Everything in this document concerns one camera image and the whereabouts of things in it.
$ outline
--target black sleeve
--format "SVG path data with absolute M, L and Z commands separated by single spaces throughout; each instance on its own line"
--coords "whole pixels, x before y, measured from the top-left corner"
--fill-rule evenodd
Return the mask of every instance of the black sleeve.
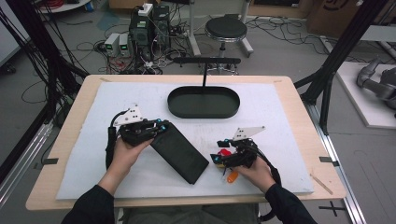
M 274 184 L 265 193 L 277 218 L 286 224 L 317 223 L 306 210 L 301 201 L 291 192 Z
M 78 198 L 62 224 L 114 224 L 114 197 L 95 185 Z

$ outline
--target person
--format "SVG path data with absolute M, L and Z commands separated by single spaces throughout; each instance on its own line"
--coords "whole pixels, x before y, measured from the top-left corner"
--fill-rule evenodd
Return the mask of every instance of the person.
M 102 179 L 97 185 L 93 186 L 92 189 L 88 190 L 77 199 L 72 210 L 64 217 L 62 223 L 113 224 L 115 222 L 114 193 L 123 178 L 129 174 L 139 154 L 151 143 L 151 141 L 152 140 L 148 140 L 136 147 L 131 147 L 119 138 L 115 145 L 113 162 L 111 162 Z M 234 169 L 238 173 L 244 175 L 253 185 L 264 193 L 265 198 L 271 205 L 277 218 L 283 223 L 316 223 L 301 201 L 294 194 L 283 189 L 274 181 L 271 177 L 269 167 L 261 158 L 255 160 L 250 168 L 240 166 L 234 167 Z M 189 218 L 193 219 L 190 223 L 257 223 L 258 215 L 258 205 L 256 203 L 200 206 L 199 209 L 188 206 L 166 209 L 168 209 L 166 211 L 167 213 L 163 212 L 163 214 L 166 214 L 168 217 L 169 214 L 171 214 L 174 223 L 176 220 L 187 222 Z M 227 211 L 228 215 L 225 214 L 226 216 L 219 217 L 221 210 L 224 209 Z M 139 219 L 144 220 L 142 223 L 149 223 L 147 218 L 153 217 L 151 214 L 152 213 L 144 213 L 141 217 L 132 216 L 129 223 L 138 222 Z M 160 220 L 161 223 L 166 223 L 166 219 L 164 218 L 166 218 L 166 216 L 159 216 L 157 220 Z

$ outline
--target white mat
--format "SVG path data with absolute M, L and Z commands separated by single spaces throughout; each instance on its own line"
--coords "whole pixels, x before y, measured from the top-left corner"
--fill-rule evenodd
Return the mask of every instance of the white mat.
M 209 165 L 196 184 L 189 185 L 149 147 L 120 185 L 117 198 L 261 194 L 241 175 L 232 184 L 224 181 L 222 170 L 212 163 L 209 154 L 217 153 L 217 141 L 233 137 L 238 127 L 262 125 L 266 130 L 253 139 L 278 168 L 284 187 L 292 192 L 313 192 L 274 85 L 221 84 L 236 91 L 241 99 L 238 113 L 229 119 L 179 119 L 172 115 L 166 99 L 180 86 L 183 84 L 104 82 L 70 155 L 57 199 L 76 199 L 100 180 L 106 171 L 107 127 L 117 113 L 134 103 L 139 104 L 147 119 L 172 121 L 209 160 Z
M 367 63 L 343 63 L 338 69 L 338 77 L 367 127 L 396 129 L 396 110 L 387 107 L 372 91 L 356 84 L 359 71 L 366 65 Z M 393 67 L 394 65 L 380 64 L 375 69 L 372 80 L 379 82 L 382 72 Z

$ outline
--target round stool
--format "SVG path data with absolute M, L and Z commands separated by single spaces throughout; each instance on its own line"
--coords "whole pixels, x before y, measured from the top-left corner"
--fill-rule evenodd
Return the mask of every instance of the round stool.
M 219 57 L 224 58 L 225 43 L 226 42 L 239 42 L 245 38 L 247 35 L 248 28 L 240 20 L 232 17 L 218 17 L 209 20 L 205 26 L 205 33 L 207 36 L 221 42 L 221 47 L 219 49 Z M 221 71 L 227 71 L 231 73 L 236 73 L 236 70 L 230 70 L 223 67 L 222 64 L 218 64 L 214 69 Z

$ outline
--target black rectangular case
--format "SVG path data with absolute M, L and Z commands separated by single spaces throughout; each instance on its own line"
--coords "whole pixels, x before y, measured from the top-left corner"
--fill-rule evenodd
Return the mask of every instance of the black rectangular case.
M 166 132 L 155 137 L 151 146 L 187 181 L 195 184 L 209 161 L 169 123 Z

